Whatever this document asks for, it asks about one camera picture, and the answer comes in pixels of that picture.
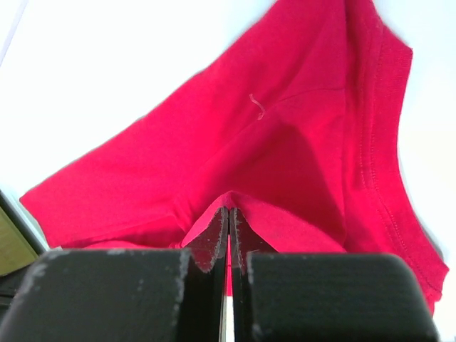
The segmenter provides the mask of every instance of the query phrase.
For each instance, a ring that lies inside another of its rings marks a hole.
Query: red cloth
[[[370,0],[278,0],[147,116],[21,198],[54,247],[181,247],[222,205],[280,252],[389,252],[430,308],[447,267],[401,182],[411,50]]]

